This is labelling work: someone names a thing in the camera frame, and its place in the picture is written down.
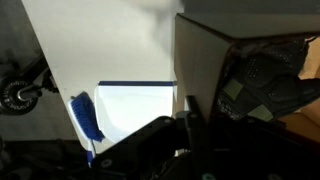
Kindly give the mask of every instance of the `black fabric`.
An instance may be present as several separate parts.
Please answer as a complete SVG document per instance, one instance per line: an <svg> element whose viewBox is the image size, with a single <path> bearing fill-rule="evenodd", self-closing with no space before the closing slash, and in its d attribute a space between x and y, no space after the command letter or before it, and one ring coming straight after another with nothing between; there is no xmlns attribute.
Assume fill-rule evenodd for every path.
<svg viewBox="0 0 320 180"><path fill-rule="evenodd" d="M316 100L320 97L320 79L300 80L298 77L308 48L304 39L295 39L239 59L230 78L242 84L243 89L235 100L221 91L220 111L239 119L263 104L274 118L279 118ZM224 106L231 110L225 111L221 104L227 104Z"/></svg>

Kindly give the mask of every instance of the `cardboard box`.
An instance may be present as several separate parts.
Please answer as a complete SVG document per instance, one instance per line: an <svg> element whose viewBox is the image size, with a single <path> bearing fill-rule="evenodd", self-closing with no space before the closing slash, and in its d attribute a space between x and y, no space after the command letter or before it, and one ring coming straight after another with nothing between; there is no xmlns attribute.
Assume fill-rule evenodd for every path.
<svg viewBox="0 0 320 180"><path fill-rule="evenodd" d="M177 102L195 96L203 117L214 117L215 97L232 53L243 56L261 47L295 37L320 34L319 16L256 14L178 14L175 26L174 71Z"/></svg>

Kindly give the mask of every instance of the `blue brush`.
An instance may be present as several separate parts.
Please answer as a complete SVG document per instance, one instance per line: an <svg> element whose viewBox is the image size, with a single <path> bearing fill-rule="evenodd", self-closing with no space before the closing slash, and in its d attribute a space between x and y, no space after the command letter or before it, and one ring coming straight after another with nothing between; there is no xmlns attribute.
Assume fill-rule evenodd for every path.
<svg viewBox="0 0 320 180"><path fill-rule="evenodd" d="M86 92L71 99L68 103L71 120L82 137L88 142L87 158L89 166L96 155L93 140L101 142L104 138L99 130L93 103Z"/></svg>

